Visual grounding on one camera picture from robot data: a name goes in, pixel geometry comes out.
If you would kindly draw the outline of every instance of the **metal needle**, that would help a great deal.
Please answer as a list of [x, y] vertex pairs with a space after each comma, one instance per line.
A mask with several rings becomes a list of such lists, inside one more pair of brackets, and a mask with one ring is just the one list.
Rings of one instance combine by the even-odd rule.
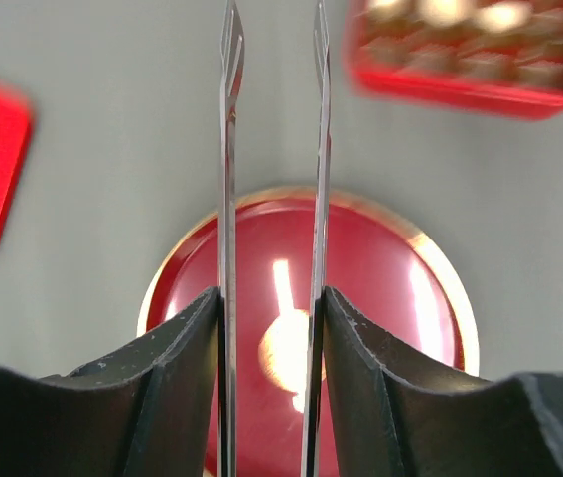
[[236, 276], [234, 133], [235, 107], [243, 74], [243, 28], [234, 0], [228, 0], [221, 35], [220, 126], [221, 159], [219, 197], [219, 287], [222, 319], [219, 322], [219, 477], [236, 477]]
[[308, 377], [303, 418], [301, 476], [319, 475], [319, 421], [321, 417], [321, 366], [323, 355], [323, 291], [326, 276], [328, 208], [330, 201], [330, 39], [324, 0], [317, 3], [314, 53], [321, 91], [318, 186], [314, 218], [312, 289], [308, 345]]

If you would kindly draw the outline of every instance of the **gray surface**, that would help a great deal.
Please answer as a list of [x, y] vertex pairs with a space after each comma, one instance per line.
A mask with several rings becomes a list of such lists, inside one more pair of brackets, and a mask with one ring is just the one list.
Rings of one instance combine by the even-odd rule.
[[[318, 94], [304, 0], [240, 0], [241, 193], [313, 183]], [[331, 5], [334, 183], [444, 250], [482, 371], [563, 370], [563, 115], [525, 124], [372, 101], [341, 70]], [[216, 203], [223, 5], [0, 0], [0, 77], [40, 122], [0, 247], [0, 363], [65, 372], [133, 338], [146, 286]]]

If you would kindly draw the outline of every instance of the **round red lid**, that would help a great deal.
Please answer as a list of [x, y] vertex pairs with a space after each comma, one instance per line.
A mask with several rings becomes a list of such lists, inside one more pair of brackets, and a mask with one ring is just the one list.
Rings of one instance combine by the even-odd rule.
[[[282, 188], [237, 206], [237, 467], [244, 477], [300, 473], [314, 204], [312, 189]], [[421, 352], [478, 372], [476, 325], [456, 272], [429, 238], [382, 206], [331, 193], [326, 282]], [[214, 285], [216, 215], [190, 231], [158, 270], [138, 334]], [[207, 449], [213, 473], [216, 399], [215, 392]], [[339, 475], [325, 381], [319, 467], [322, 476]]]

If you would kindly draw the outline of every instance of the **red tin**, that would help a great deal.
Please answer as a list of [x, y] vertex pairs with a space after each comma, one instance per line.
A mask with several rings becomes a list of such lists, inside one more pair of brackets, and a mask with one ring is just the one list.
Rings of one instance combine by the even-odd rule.
[[[282, 188], [239, 201], [237, 259], [237, 466], [239, 475], [300, 473], [314, 191]], [[423, 233], [385, 208], [333, 192], [327, 283], [370, 319], [428, 355], [476, 374], [476, 325], [453, 267]], [[140, 311], [142, 334], [217, 285], [217, 220], [208, 217], [171, 251]], [[216, 470], [217, 406], [207, 469]], [[338, 476], [324, 382], [319, 475]]]
[[367, 0], [350, 0], [343, 45], [345, 68], [362, 89], [527, 120], [545, 119], [563, 111], [563, 90], [520, 86], [503, 80], [460, 79], [456, 75], [426, 74], [377, 63], [363, 47], [366, 3]]

